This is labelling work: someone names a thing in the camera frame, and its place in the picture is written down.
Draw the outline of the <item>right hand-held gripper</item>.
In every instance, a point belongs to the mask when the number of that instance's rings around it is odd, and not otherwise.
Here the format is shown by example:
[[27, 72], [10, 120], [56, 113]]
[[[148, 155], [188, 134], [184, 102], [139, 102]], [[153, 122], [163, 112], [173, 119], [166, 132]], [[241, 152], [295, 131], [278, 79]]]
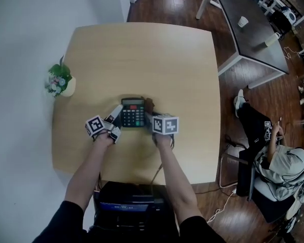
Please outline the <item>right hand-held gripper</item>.
[[179, 132], [179, 117], [168, 114], [152, 116], [145, 112], [145, 124], [152, 125], [152, 132], [161, 135], [172, 135]]

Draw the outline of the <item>black calculator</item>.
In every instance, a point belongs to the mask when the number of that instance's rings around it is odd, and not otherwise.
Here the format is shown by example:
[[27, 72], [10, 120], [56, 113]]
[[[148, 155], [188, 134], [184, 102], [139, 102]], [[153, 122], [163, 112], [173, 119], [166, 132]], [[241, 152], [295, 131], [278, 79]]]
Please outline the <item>black calculator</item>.
[[125, 128], [145, 126], [145, 100], [143, 98], [123, 98], [121, 100], [121, 122]]

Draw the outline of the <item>person's left forearm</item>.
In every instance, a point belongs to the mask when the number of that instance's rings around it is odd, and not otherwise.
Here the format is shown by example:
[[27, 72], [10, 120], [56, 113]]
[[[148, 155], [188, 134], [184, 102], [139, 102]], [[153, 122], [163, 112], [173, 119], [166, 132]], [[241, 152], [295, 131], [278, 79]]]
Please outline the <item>person's left forearm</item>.
[[108, 144], [102, 141], [93, 144], [90, 153], [68, 183], [65, 201], [78, 205], [83, 211], [87, 209], [98, 182], [107, 148]]

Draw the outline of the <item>person's right forearm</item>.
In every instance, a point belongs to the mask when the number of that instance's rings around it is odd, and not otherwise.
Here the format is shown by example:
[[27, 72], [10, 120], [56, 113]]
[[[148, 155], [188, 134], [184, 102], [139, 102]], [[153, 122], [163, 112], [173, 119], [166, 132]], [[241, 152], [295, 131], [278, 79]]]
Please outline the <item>person's right forearm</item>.
[[158, 146], [168, 196], [179, 224], [184, 220], [201, 216], [197, 197], [185, 173], [180, 167], [171, 146]]

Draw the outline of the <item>person's left hand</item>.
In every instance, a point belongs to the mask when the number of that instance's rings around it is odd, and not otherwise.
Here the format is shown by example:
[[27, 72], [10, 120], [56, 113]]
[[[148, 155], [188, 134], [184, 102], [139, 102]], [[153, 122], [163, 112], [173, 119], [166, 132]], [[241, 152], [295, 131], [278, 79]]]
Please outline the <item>person's left hand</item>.
[[114, 144], [113, 139], [110, 137], [109, 132], [103, 131], [100, 132], [94, 140], [95, 145], [101, 145], [109, 147]]

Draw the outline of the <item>flowers in cream pot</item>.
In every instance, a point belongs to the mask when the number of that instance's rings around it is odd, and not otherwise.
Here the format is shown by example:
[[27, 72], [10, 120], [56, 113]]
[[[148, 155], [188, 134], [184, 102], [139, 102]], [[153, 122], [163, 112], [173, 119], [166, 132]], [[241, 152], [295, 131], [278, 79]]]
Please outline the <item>flowers in cream pot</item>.
[[69, 97], [74, 93], [76, 79], [71, 75], [69, 67], [63, 61], [64, 56], [59, 63], [54, 64], [48, 70], [48, 76], [45, 80], [45, 89], [53, 97], [60, 95]]

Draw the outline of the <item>black chest rig with screen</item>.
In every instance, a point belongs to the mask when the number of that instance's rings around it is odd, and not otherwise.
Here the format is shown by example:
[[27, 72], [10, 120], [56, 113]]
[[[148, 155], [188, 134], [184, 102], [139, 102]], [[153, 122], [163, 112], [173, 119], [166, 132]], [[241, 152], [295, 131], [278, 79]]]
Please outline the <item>black chest rig with screen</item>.
[[175, 214], [164, 186], [107, 182], [94, 192], [91, 227], [121, 240], [168, 240], [179, 237]]

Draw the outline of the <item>black bag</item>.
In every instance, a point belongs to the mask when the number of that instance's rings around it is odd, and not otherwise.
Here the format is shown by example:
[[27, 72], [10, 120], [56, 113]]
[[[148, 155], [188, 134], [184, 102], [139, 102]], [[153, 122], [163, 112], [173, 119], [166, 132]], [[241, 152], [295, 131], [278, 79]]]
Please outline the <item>black bag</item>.
[[238, 183], [236, 193], [240, 197], [248, 197], [252, 190], [250, 189], [251, 180], [254, 178], [253, 168], [254, 154], [251, 149], [244, 149], [239, 152], [239, 164], [238, 164]]

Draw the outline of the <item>person's black shirt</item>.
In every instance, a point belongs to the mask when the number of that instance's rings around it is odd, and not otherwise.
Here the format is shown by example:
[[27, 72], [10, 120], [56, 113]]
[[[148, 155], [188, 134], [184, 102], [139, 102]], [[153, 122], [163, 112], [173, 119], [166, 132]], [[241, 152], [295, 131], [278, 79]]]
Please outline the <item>person's black shirt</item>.
[[201, 216], [185, 219], [170, 233], [145, 235], [112, 235], [111, 231], [87, 232], [83, 229], [84, 211], [73, 202], [63, 201], [48, 226], [32, 243], [226, 243]]

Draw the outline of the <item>dark table with white legs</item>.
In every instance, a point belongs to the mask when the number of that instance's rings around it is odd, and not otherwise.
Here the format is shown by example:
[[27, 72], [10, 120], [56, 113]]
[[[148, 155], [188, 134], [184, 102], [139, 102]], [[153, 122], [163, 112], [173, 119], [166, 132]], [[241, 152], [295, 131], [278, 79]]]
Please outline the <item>dark table with white legs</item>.
[[[250, 83], [248, 88], [253, 89], [270, 82], [282, 75], [289, 74], [281, 45], [278, 41], [270, 47], [264, 44], [274, 31], [263, 14], [260, 7], [253, 0], [217, 0], [228, 24], [234, 41], [235, 52], [220, 66], [218, 75], [224, 74], [240, 60], [258, 63], [273, 70], [267, 76]], [[210, 0], [202, 0], [197, 11], [196, 19], [200, 19]], [[238, 21], [244, 16], [248, 24], [243, 28], [238, 26]]]

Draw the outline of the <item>white cylindrical bottle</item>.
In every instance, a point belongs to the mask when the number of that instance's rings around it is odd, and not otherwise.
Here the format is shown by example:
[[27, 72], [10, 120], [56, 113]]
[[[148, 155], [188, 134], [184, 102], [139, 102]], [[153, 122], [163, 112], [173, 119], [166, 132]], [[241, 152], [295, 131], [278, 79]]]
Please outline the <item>white cylindrical bottle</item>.
[[274, 34], [272, 34], [269, 38], [267, 38], [265, 41], [264, 41], [264, 44], [267, 46], [267, 47], [270, 47], [274, 42], [276, 42], [279, 38], [281, 37], [281, 35], [277, 32], [275, 32]]

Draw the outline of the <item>grey office chair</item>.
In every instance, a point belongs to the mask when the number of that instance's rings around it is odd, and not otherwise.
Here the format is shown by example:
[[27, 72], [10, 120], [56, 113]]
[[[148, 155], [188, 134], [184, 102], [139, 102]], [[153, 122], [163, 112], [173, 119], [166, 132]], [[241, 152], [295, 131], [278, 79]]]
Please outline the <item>grey office chair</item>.
[[282, 201], [274, 195], [274, 189], [274, 184], [260, 176], [255, 167], [251, 168], [248, 200], [256, 204], [268, 223], [281, 218], [290, 220], [304, 204], [304, 182], [297, 185], [296, 191]]

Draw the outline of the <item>black chair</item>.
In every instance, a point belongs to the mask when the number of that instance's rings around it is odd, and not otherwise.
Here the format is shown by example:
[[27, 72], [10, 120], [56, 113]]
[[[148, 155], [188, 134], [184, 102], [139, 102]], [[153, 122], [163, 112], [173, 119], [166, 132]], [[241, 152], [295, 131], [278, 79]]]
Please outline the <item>black chair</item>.
[[269, 22], [277, 29], [277, 32], [281, 34], [286, 34], [292, 29], [291, 23], [280, 11], [274, 11], [269, 17]]

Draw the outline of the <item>white and black backpack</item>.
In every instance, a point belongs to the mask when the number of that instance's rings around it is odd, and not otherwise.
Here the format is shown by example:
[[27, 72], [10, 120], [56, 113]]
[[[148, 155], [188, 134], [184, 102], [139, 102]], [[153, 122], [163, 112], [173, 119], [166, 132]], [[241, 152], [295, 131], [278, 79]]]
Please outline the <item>white and black backpack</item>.
[[281, 7], [281, 12], [291, 24], [294, 24], [296, 22], [296, 15], [292, 12], [292, 10], [289, 7], [287, 6]]

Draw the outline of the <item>metal tube frame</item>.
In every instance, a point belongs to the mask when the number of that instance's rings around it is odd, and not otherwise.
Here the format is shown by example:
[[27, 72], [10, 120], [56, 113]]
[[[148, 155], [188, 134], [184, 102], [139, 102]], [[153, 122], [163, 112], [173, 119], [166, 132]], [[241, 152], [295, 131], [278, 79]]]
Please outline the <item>metal tube frame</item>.
[[236, 162], [239, 162], [239, 163], [242, 163], [244, 165], [248, 165], [248, 161], [246, 160], [243, 160], [239, 157], [236, 157], [236, 156], [233, 156], [233, 155], [230, 155], [228, 153], [223, 153], [220, 157], [220, 162], [219, 162], [219, 180], [218, 180], [218, 186], [220, 189], [226, 189], [226, 188], [229, 188], [229, 187], [232, 187], [232, 186], [237, 186], [238, 185], [238, 182], [233, 182], [233, 183], [229, 183], [227, 185], [222, 185], [222, 163], [223, 163], [223, 160], [224, 159], [231, 159], [231, 160], [234, 160]]

